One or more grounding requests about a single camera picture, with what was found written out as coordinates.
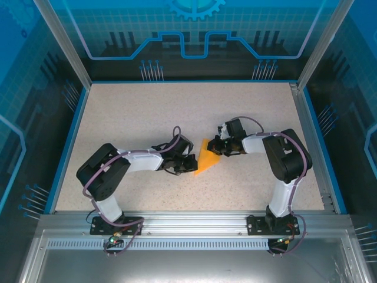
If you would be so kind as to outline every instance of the aluminum frame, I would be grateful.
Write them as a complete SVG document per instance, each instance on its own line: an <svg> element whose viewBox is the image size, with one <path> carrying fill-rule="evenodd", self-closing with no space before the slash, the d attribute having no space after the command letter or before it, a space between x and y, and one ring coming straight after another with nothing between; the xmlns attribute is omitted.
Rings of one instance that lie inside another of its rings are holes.
<svg viewBox="0 0 377 283"><path fill-rule="evenodd" d="M34 0L34 4L37 6L73 70L76 72L81 84L89 91L92 84L90 76L50 2L48 0Z"/></svg>
<svg viewBox="0 0 377 283"><path fill-rule="evenodd" d="M328 215L318 211L297 212L306 219L308 239L340 239L355 282L373 282L363 258L361 248L353 230L349 215ZM262 216L262 211L225 212L126 212L126 216L145 218L144 228L138 239L238 239L271 238L269 236L248 236L246 217ZM47 250L49 239L107 239L106 236L88 234L87 213L56 213L42 215L35 238L31 245L20 283L37 282Z"/></svg>
<svg viewBox="0 0 377 283"><path fill-rule="evenodd" d="M322 197L322 203L325 211L328 213L341 214L339 201L336 197L334 186L329 174L329 168L326 164L325 156L321 150L313 117L310 115L309 107L302 91L298 89L297 84L290 84L293 101L296 105L297 114L301 123L302 132L305 136L307 150L312 155L313 170L315 171L316 180Z"/></svg>
<svg viewBox="0 0 377 283"><path fill-rule="evenodd" d="M311 78L314 70L322 59L328 46L332 42L336 32L342 24L344 18L347 16L349 9L351 8L354 0L339 0L334 13L331 16L325 30L323 31L319 41L317 42L312 54L310 55L301 75L298 79L298 89L302 91L309 79Z"/></svg>

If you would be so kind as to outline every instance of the blue printed backdrop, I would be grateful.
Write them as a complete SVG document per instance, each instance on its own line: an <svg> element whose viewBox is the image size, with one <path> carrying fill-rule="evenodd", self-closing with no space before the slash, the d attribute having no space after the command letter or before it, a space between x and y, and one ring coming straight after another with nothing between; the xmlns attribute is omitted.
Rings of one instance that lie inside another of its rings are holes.
<svg viewBox="0 0 377 283"><path fill-rule="evenodd" d="M17 243L0 278L16 282L82 85L32 0L0 0L0 25L0 242Z"/></svg>
<svg viewBox="0 0 377 283"><path fill-rule="evenodd" d="M355 0L308 84L356 226L377 225L376 13L377 2Z"/></svg>
<svg viewBox="0 0 377 283"><path fill-rule="evenodd" d="M295 79L337 4L52 1L94 80L148 80L143 60L158 60L168 80Z"/></svg>

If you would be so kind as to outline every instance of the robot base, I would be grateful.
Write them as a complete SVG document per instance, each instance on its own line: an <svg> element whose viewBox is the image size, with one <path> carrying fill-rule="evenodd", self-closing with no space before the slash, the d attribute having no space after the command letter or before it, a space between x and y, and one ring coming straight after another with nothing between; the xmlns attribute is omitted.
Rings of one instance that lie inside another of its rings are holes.
<svg viewBox="0 0 377 283"><path fill-rule="evenodd" d="M269 239L270 252L273 254L283 254L288 250L288 244L280 239Z"/></svg>
<svg viewBox="0 0 377 283"><path fill-rule="evenodd" d="M117 224L126 224L134 221L140 220L142 217L120 217L119 220L116 221ZM116 232L122 231L123 236L133 236L136 232L136 229L139 224L135 224L130 227L115 227L107 222L105 222L100 216L93 217L92 225L90 228L90 235L108 235L111 236Z"/></svg>
<svg viewBox="0 0 377 283"><path fill-rule="evenodd" d="M287 215L282 218L276 218L276 221L274 221L274 226L271 225L270 221L266 221L267 219L268 217L266 216L250 215L249 217L247 217L247 234L249 236L292 236L292 234L300 235L300 228L297 218L292 215Z"/></svg>

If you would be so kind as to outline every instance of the speckled tabletop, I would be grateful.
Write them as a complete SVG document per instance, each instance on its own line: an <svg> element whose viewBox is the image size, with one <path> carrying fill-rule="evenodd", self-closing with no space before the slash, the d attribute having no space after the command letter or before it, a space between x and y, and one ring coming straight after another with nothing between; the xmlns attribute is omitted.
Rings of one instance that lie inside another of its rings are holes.
<svg viewBox="0 0 377 283"><path fill-rule="evenodd" d="M212 139L219 124L241 115L260 121L265 131L292 128L304 141L288 83L93 84L56 210L92 209L75 174L102 144L146 149L170 141L179 125L199 156L203 138ZM242 123L247 133L258 131L251 121ZM130 173L115 195L123 210L265 210L274 186L266 155L255 153L222 157L198 176ZM323 209L313 169L293 207Z"/></svg>

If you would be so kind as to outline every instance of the blue edge trim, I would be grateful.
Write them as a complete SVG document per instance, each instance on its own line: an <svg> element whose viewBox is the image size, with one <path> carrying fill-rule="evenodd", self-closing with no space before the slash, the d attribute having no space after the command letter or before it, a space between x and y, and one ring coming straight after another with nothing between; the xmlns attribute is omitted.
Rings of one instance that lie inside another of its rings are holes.
<svg viewBox="0 0 377 283"><path fill-rule="evenodd" d="M246 80L246 81L245 80L243 80L243 81L232 81L232 80L225 80L225 81L164 81L164 82L159 82L159 83L183 83L183 82L184 83L198 83L198 82L204 82L204 83L208 83L208 82L214 82L214 83L215 82L218 82L218 83L231 82L232 83L232 82L251 82L251 80ZM281 81L252 81L252 82L254 82L254 83L261 83L261 82L295 83L296 81L295 80L281 80ZM139 82L139 81L94 81L93 83L108 84L108 83L144 83L144 82ZM57 172L56 172L56 175L55 175L55 178L54 178L54 182L52 183L51 191L50 191L50 194L49 194L49 197L48 197L48 200L47 200L47 204L46 204L44 213L47 213L47 214L52 213L52 210L55 209L55 205L56 205L56 202L58 200L58 196L59 196L60 189L61 189L61 186L62 186L62 183L63 183L65 172L67 171L68 161L70 159L72 149L73 149L73 145L74 145L74 142L75 142L75 139L76 139L76 136L77 136L78 128L80 126L81 118L82 118L82 115L84 114L84 109L85 109L86 102L88 100L88 95L89 95L89 92L86 91L86 89L83 89L82 93L81 93L80 100L79 100L78 105L77 105L76 113L75 113L74 118L72 120L72 125L71 125L70 131L68 133L67 141L65 142L65 146L64 146L63 153L62 153L62 156L61 156L61 159L60 159L60 162L59 162L59 165L58 165L58 169L57 169ZM306 102L307 102L307 105L308 105L308 108L309 108L310 116L312 117L312 120L313 120L313 124L314 124L315 130L316 130L316 134L317 134L318 139L319 139L320 148L321 148L321 150L323 152L323 156L325 158L325 162L326 162L326 165L327 165L327 168L328 168L328 172L329 172L329 175L330 175L332 186L334 188L335 198L336 198L336 201L339 205L340 213L341 214L347 214L346 206L344 204L343 197L342 197L342 194L341 194L340 189L339 189L338 181L336 180L334 169L333 169L331 161L330 161L329 153L328 153L328 150L327 150L326 145L325 145L325 140L323 139L323 136L321 134L319 124L318 124L318 121L317 121L317 118L316 118L316 114L315 114L315 111L314 111L314 107L313 107L312 101L310 100L309 93L308 93L306 88L304 89L304 95L305 95L305 99L306 99Z"/></svg>
<svg viewBox="0 0 377 283"><path fill-rule="evenodd" d="M336 198L335 201L338 203L340 213L341 214L347 214L347 209L346 209L346 206L345 206L344 201L343 201L342 193L340 192L339 184L338 184L338 181L336 180L336 177L335 177L334 168L332 167L332 164L331 164L331 161L330 161L329 152L328 152L328 149L326 147L325 140L323 139L322 133L320 131L317 116L316 116L316 113L314 111L314 107L313 107L312 101L311 101L310 96L309 96L309 92L307 91L306 87L304 88L304 95L305 95L305 100L307 102L307 106L309 108L310 116L312 117L312 120L313 120L314 128L315 128L317 136L318 136L319 145L320 145L320 148L322 150L323 157L325 158L325 162L326 162L326 165L327 165L327 168L328 168L331 183L332 183L332 186L334 188L334 193L335 193L335 198Z"/></svg>
<svg viewBox="0 0 377 283"><path fill-rule="evenodd" d="M88 96L89 96L89 91L83 88L80 95L80 99L77 104L75 115L73 116L70 131L68 132L68 136L65 141L65 145L63 148L63 152L61 154L58 169L57 169L54 181L51 186L51 191L47 199L46 207L44 210L45 214L53 213L53 210L55 210L55 206L57 204L58 197L60 194L60 189L63 184L65 172L67 171L68 162L71 157L73 145L76 141L76 136L77 136L78 128L80 126L81 118L82 118L82 115L84 114L84 109L88 100Z"/></svg>
<svg viewBox="0 0 377 283"><path fill-rule="evenodd" d="M11 177L9 178L8 184L5 187L4 194L1 197L0 200L0 214L5 206L5 202L9 196L9 193L11 192L11 189L13 187L14 181L16 179L17 173L19 168L21 167L21 163L24 160L25 154L26 154L26 142L25 142L25 137L24 133L22 132L21 129L18 128L15 124L12 124L8 119L6 119L3 115L0 115L0 123L4 123L7 127L11 129L18 137L19 141L21 143L21 148L22 151L18 157L17 163L14 167L14 170L11 174Z"/></svg>

